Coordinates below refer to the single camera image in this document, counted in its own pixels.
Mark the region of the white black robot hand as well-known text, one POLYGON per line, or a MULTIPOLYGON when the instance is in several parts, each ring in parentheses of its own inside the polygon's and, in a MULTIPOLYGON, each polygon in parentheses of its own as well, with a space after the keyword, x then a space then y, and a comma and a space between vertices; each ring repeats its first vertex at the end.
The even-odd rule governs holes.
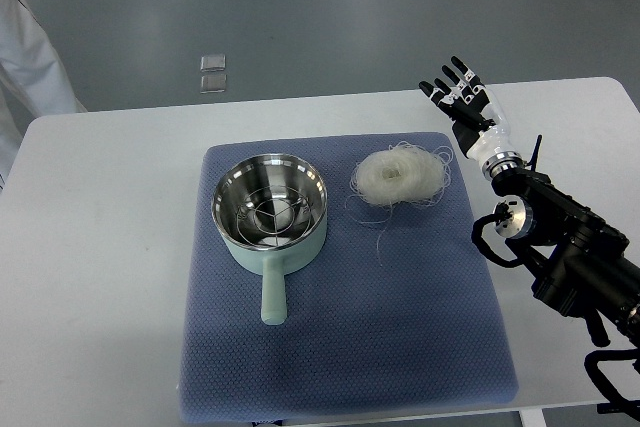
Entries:
POLYGON ((525 162, 510 142, 510 126, 496 95, 460 58, 442 67, 446 79, 422 81, 420 90, 452 121, 460 151, 491 180, 525 162))

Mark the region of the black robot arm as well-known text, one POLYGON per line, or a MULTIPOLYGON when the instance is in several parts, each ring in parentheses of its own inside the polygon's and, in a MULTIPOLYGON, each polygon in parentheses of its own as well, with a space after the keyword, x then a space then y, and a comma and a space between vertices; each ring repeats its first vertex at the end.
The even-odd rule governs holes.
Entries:
POLYGON ((639 366, 639 268, 625 257, 627 237, 558 190, 534 160, 501 148, 481 155, 479 164, 502 200, 474 222, 472 242, 496 265, 525 267, 534 298, 584 320, 596 347, 584 368, 607 400, 598 410, 638 419, 638 401, 625 398, 600 368, 639 366))

